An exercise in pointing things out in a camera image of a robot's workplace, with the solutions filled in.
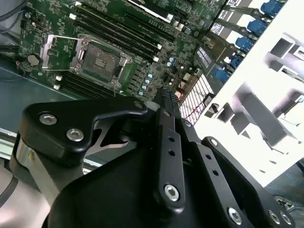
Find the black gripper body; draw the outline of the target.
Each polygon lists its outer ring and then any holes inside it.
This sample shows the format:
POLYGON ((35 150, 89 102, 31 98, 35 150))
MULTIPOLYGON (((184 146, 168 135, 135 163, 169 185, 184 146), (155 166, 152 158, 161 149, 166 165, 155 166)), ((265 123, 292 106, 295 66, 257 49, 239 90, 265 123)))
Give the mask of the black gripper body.
POLYGON ((211 206, 204 179, 195 171, 182 144, 185 185, 183 209, 166 209, 156 202, 152 182, 156 154, 132 149, 67 185, 51 207, 50 228, 208 228, 211 206))

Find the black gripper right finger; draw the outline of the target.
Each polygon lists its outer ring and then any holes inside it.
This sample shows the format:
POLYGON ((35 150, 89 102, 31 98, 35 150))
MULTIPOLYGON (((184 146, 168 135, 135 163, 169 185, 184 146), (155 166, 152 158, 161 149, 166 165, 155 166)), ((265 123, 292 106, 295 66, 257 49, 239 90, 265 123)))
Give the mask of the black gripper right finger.
POLYGON ((200 140, 181 117, 178 98, 170 95, 186 155, 204 179, 211 206, 209 228, 294 228, 295 221, 275 198, 213 137, 200 140))

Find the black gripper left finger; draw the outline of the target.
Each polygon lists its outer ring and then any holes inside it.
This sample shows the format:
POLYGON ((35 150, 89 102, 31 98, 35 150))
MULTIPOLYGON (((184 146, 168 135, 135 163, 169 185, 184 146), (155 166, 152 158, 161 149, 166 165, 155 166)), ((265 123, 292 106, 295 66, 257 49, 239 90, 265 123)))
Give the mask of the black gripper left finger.
POLYGON ((49 204, 81 177, 85 157, 148 149, 156 154, 152 194, 166 209, 183 209, 185 185, 177 96, 167 88, 151 102, 111 97, 37 103, 22 113, 20 163, 32 175, 49 204))

